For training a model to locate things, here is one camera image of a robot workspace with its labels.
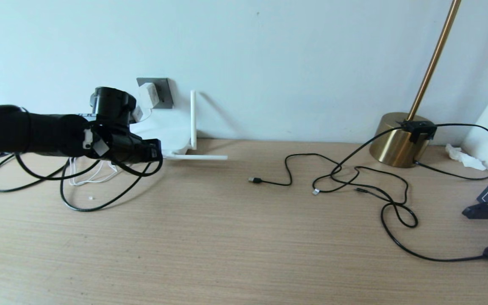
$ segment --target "gold lamp base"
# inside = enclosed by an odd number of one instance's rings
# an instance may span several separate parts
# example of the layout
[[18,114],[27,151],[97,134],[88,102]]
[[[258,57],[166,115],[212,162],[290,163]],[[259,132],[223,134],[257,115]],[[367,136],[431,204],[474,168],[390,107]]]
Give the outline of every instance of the gold lamp base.
[[[385,130],[399,127],[397,122],[404,122],[408,114],[404,112],[391,112],[382,116],[380,125],[376,130],[376,135]],[[426,120],[422,116],[415,116],[414,120]],[[418,161],[427,148],[429,140],[428,134],[419,135],[417,143],[410,141],[412,133],[402,129],[391,131],[376,139],[370,145],[370,154],[379,162],[396,167],[412,167],[414,161]]]

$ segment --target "small white object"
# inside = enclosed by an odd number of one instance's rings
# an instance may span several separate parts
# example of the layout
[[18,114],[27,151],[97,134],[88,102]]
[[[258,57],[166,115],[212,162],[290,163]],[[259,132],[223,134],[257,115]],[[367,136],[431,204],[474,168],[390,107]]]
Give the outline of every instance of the small white object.
[[91,129],[84,130],[84,141],[82,142],[83,149],[89,149],[92,146],[93,133]]
[[462,162],[466,167],[471,167],[478,170],[487,169],[485,166],[483,166],[483,163],[480,160],[463,153],[460,147],[453,147],[451,144],[447,144],[446,151],[449,154],[449,158]]

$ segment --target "wooden desk surface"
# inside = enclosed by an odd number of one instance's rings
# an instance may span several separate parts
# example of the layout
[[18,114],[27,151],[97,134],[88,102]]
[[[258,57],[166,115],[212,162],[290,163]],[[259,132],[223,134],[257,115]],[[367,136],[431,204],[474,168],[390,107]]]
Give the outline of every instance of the wooden desk surface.
[[[383,201],[353,188],[312,195],[311,181],[331,164],[292,160],[291,187],[247,182],[250,176],[286,181],[287,154],[341,160],[356,145],[202,140],[199,147],[230,160],[167,162],[125,203],[99,212],[66,208],[58,182],[0,194],[0,304],[488,304],[488,261],[415,258],[383,230]],[[36,155],[25,161],[42,174],[63,162]],[[447,159],[440,147],[430,147],[422,161],[483,175]],[[411,184],[408,206],[419,227],[403,227],[392,210],[387,216],[407,247],[454,258],[488,246],[488,220],[461,215],[488,181],[391,168],[367,151],[348,163],[358,164]],[[121,174],[97,185],[67,185],[67,193],[93,206],[133,179]],[[363,173],[360,179],[401,198],[394,178]],[[0,171],[2,188],[32,180],[16,162]]]

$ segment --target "black robotic arm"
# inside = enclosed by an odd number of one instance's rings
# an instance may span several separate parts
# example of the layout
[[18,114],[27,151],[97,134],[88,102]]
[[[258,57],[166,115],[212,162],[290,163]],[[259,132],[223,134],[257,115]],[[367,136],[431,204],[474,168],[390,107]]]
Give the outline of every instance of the black robotic arm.
[[129,130],[136,99],[118,89],[97,87],[92,114],[32,114],[0,105],[0,152],[111,160],[116,164],[160,161],[158,139],[144,140]]

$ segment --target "crumpled tissue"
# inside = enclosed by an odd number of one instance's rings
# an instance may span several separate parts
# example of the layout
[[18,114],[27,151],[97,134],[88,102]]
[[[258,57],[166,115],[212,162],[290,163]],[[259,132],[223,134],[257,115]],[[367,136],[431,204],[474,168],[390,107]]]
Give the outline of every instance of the crumpled tissue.
[[483,163],[480,160],[463,153],[460,147],[453,147],[451,144],[447,144],[446,151],[449,154],[449,158],[462,162],[466,167],[471,167],[478,170],[487,169],[485,166],[483,166]]

